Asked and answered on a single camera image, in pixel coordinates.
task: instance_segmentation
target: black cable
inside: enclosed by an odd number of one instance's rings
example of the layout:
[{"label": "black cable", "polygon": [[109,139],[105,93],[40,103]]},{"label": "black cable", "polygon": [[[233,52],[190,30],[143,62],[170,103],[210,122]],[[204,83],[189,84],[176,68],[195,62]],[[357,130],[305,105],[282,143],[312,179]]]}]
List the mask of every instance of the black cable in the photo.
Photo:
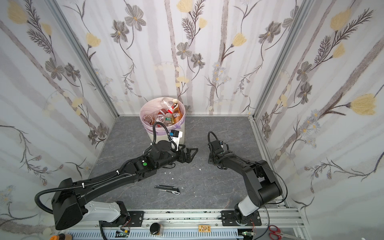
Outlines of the black cable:
[{"label": "black cable", "polygon": [[78,184],[78,185],[71,185],[71,186],[67,186],[67,187],[57,187],[57,188],[52,188],[52,189],[46,189],[46,190],[43,190],[43,191],[41,191],[41,192],[39,192],[39,193],[37,193],[37,194],[35,195],[35,203],[36,203],[36,205],[37,205],[39,208],[41,208],[43,211],[46,211],[46,212],[48,212],[49,214],[53,214],[53,210],[50,209],[50,208],[48,208],[47,206],[45,206],[45,205],[41,202],[40,197],[41,197],[42,195],[44,195],[44,194],[48,194],[48,193],[51,193],[51,192],[63,191],[63,190],[73,190],[73,189],[77,189],[77,188],[85,188],[85,187],[87,187],[87,186],[93,186],[93,185],[96,185],[96,184],[103,183],[103,182],[105,182],[105,181],[107,181],[107,180],[109,180],[109,179],[111,179],[111,178],[114,178],[114,177],[118,176],[119,173],[123,171],[123,169],[125,168],[125,166],[126,166],[129,162],[131,162],[131,160],[128,160],[128,161],[124,162],[124,163],[121,165],[121,167],[120,167],[116,172],[114,172],[114,173],[112,173],[111,175],[106,176],[106,177],[104,177],[104,178],[102,178],[102,179],[100,179],[100,180],[98,180],[98,181],[93,181],[93,182],[89,182],[89,183],[84,183],[84,185],[82,185],[82,184],[81,184],[81,185]]},{"label": "black cable", "polygon": [[104,231],[103,231],[103,227],[101,225],[102,223],[103,223],[103,221],[99,221],[99,227],[100,227],[101,236],[102,236],[103,240],[108,240],[107,237],[105,236]]},{"label": "black cable", "polygon": [[257,238],[253,238],[252,240],[256,240],[256,239],[258,239],[258,238],[261,238],[261,237],[264,236],[264,234],[268,231],[268,228],[269,228],[269,213],[268,213],[268,209],[266,208],[266,206],[264,206],[264,207],[265,207],[266,213],[267,213],[267,215],[268,215],[268,225],[267,225],[267,227],[266,227],[266,230],[263,232],[263,234],[261,234],[261,235],[258,236]]},{"label": "black cable", "polygon": [[162,123],[162,122],[155,122],[153,125],[152,125],[152,132],[153,132],[153,141],[152,141],[152,144],[155,144],[156,143],[156,125],[160,125],[160,126],[162,126],[164,129],[165,129],[165,131],[166,131],[166,133],[167,133],[167,135],[168,135],[168,139],[169,139],[169,141],[173,144],[173,146],[175,147],[175,150],[177,149],[177,145],[176,145],[176,143],[172,140],[172,138],[170,137],[170,135],[169,135],[169,131],[168,131],[168,129],[167,129],[167,127]]},{"label": "black cable", "polygon": [[[243,162],[248,163],[248,161],[242,159],[242,158],[239,157],[239,156],[236,156],[236,155],[235,155],[234,157],[237,157],[238,159],[242,160]],[[270,169],[270,168],[268,168],[268,167],[265,167],[265,166],[261,165],[261,164],[258,163],[258,162],[255,162],[255,164],[260,165],[260,166],[262,166],[262,167],[264,167],[264,168],[266,168],[266,169],[272,171],[274,174],[276,174],[277,176],[279,176],[279,178],[283,181],[283,183],[284,183],[284,185],[285,185],[286,195],[285,195],[284,199],[283,199],[281,202],[277,202],[277,203],[268,203],[268,204],[280,204],[280,203],[284,202],[284,201],[287,199],[287,197],[288,197],[288,187],[287,187],[287,184],[285,183],[284,179],[283,179],[277,172],[275,172],[274,170],[272,170],[272,169]]]},{"label": "black cable", "polygon": [[166,169],[172,169],[172,168],[175,168],[176,167],[176,163],[172,163],[173,164],[173,167],[163,167],[163,168],[166,168]]}]

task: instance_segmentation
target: box cutter blade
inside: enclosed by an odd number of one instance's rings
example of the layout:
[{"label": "box cutter blade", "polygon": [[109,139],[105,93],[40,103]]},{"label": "box cutter blade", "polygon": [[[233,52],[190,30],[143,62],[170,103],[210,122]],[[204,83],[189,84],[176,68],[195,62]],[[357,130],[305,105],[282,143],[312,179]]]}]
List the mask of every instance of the box cutter blade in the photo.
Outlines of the box cutter blade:
[{"label": "box cutter blade", "polygon": [[176,194],[176,195],[180,194],[179,189],[177,187],[173,187],[173,186],[156,185],[155,189],[160,190],[160,191],[170,192],[170,193]]}]

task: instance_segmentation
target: wall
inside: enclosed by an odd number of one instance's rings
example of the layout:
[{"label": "wall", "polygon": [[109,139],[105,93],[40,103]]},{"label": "wall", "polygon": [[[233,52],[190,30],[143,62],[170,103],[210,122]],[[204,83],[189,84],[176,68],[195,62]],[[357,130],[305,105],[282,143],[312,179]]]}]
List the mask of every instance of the wall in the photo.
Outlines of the wall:
[{"label": "wall", "polygon": [[301,1],[58,3],[120,114],[161,96],[188,113],[250,114]]},{"label": "wall", "polygon": [[0,6],[0,238],[48,239],[35,194],[88,178],[114,117],[44,1]]},{"label": "wall", "polygon": [[382,239],[384,2],[315,1],[257,116],[312,239]]}]

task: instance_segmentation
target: white trash can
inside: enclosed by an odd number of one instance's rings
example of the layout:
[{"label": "white trash can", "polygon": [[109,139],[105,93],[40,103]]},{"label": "white trash can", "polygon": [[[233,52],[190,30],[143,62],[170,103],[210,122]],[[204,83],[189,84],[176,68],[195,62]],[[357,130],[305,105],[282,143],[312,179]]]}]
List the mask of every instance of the white trash can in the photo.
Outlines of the white trash can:
[{"label": "white trash can", "polygon": [[[141,124],[143,124],[144,128],[146,129],[149,138],[151,141],[153,141],[153,127],[149,125],[147,122],[143,121],[144,115],[150,115],[153,116],[156,111],[159,111],[163,107],[160,105],[160,102],[163,98],[155,98],[144,104],[144,106],[140,110],[140,120]],[[167,101],[172,101],[173,98],[165,98]],[[179,144],[184,144],[184,137],[185,137],[185,108],[182,102],[179,101],[179,109],[181,113],[183,114],[183,117],[178,123],[175,123],[172,126],[167,127],[168,131],[171,130],[178,130],[183,132],[183,136],[180,138]],[[161,140],[168,141],[167,132],[163,127],[156,127],[156,142]]]}]

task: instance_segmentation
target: scissors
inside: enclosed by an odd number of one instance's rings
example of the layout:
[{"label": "scissors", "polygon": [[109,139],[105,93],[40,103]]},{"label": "scissors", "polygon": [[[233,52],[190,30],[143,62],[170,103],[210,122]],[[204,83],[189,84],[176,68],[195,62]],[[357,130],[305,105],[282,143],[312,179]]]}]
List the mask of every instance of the scissors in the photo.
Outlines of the scissors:
[{"label": "scissors", "polygon": [[288,235],[288,234],[282,233],[280,228],[276,227],[275,225],[270,225],[268,227],[268,229],[271,231],[269,233],[269,237],[272,240],[281,240],[283,237],[290,238],[290,239],[296,239],[296,240],[303,240],[302,238],[298,238],[296,236],[292,236],[292,235]]}]

